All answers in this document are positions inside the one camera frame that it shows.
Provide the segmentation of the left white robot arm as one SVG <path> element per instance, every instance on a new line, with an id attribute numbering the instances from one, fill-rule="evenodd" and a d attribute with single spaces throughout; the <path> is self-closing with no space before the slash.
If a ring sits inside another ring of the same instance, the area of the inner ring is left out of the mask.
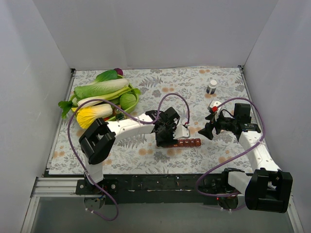
<path id="1" fill-rule="evenodd" d="M 102 162 L 108 157 L 114 143 L 123 139 L 140 135 L 155 134 L 156 146 L 167 147 L 177 144 L 174 132 L 180 116 L 174 108 L 159 113 L 151 110 L 134 119 L 120 121 L 95 120 L 80 137 L 79 143 L 86 159 L 87 189 L 92 194 L 103 190 Z"/>

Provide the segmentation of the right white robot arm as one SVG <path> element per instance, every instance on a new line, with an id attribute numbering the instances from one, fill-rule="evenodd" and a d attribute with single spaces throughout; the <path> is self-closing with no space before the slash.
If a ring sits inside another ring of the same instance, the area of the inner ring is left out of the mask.
<path id="1" fill-rule="evenodd" d="M 242 154 L 247 155 L 253 170 L 253 175 L 247 176 L 239 169 L 225 169 L 220 180 L 224 193 L 215 196 L 227 198 L 243 194 L 250 210 L 284 213 L 288 208 L 293 178 L 289 172 L 282 171 L 270 156 L 262 142 L 265 136 L 263 129 L 251 122 L 251 106 L 252 103 L 236 103 L 231 117 L 223 115 L 222 104 L 218 101 L 212 101 L 208 106 L 208 122 L 199 134 L 212 140 L 213 130 L 216 134 L 232 132 L 244 148 Z"/>

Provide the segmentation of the red weekly pill organizer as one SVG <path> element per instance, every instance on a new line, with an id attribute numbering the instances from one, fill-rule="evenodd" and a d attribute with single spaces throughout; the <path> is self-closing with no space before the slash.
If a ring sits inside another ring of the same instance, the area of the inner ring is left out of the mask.
<path id="1" fill-rule="evenodd" d="M 201 146 L 200 138 L 178 139 L 176 143 L 170 145 L 173 148 L 192 148 Z"/>

